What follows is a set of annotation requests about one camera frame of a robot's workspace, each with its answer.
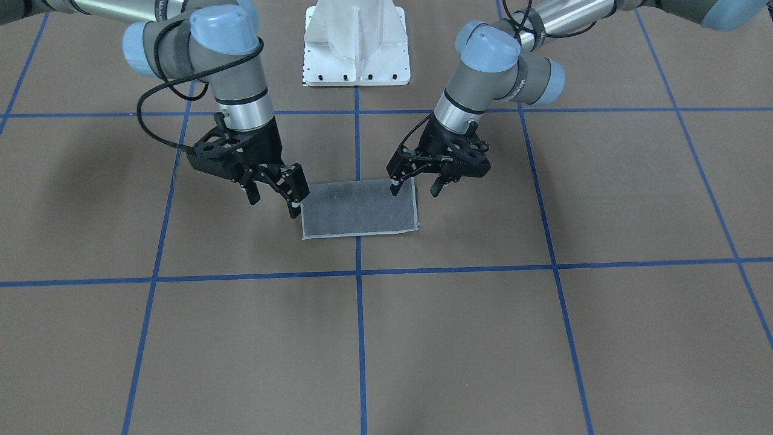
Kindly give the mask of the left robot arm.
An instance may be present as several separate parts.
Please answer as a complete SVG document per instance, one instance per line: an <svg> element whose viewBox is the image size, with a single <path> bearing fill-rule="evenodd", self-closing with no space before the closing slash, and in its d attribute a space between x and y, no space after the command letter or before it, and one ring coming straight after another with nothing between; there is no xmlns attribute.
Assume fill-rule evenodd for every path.
<svg viewBox="0 0 773 435"><path fill-rule="evenodd" d="M483 177L491 168L489 144L477 134L494 101L548 105L561 95L565 72L541 57L547 42L579 36L617 12L657 8L673 16L729 32L742 27L770 1L538 1L507 11L494 23L471 21L455 40L460 62L430 115L420 122L415 149L398 145L386 166L390 193L421 173L435 174L433 196L463 177Z"/></svg>

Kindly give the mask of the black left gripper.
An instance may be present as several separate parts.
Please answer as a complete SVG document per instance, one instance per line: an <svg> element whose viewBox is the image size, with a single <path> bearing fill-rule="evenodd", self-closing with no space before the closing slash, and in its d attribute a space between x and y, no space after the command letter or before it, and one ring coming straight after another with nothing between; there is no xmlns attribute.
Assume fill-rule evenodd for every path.
<svg viewBox="0 0 773 435"><path fill-rule="evenodd" d="M409 136L423 124L425 124L425 129L417 148L411 150L404 146ZM459 133L442 126L435 115L428 115L403 138L402 148L395 151L386 166L391 182L390 193L393 196L399 194L404 182L421 173L438 175L430 189L434 198L441 193L446 185L460 181L462 176L458 170L444 170L445 166L452 162L451 154L447 150L450 134Z"/></svg>

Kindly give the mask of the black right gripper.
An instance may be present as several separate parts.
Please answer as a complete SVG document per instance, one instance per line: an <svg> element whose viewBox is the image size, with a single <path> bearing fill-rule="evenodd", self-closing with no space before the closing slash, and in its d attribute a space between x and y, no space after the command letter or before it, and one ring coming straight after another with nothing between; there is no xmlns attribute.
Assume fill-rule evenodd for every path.
<svg viewBox="0 0 773 435"><path fill-rule="evenodd" d="M282 143L276 118L271 118L265 126L252 131L229 128L226 131L230 141L238 148L230 154L230 158L239 163L227 179L239 181L240 188L248 196L249 204L255 205L260 201L255 173L256 179L266 182L284 198L290 218L297 218L302 212L301 202L310 193L309 185L300 164L287 166L281 159Z"/></svg>

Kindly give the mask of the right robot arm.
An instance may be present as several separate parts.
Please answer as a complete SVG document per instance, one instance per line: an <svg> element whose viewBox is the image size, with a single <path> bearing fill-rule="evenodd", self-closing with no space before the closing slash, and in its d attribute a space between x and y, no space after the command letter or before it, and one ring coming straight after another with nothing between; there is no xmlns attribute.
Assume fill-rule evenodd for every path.
<svg viewBox="0 0 773 435"><path fill-rule="evenodd" d="M122 50L128 65L161 83L137 102L137 119L148 136L184 154L191 167L238 184L250 204L268 185L301 214L309 195L299 164L281 157L278 123L260 55L259 18L251 1L3 1L2 24L44 12L99 16L127 23ZM219 110L215 126L192 146L147 128L143 106L159 91L201 82Z"/></svg>

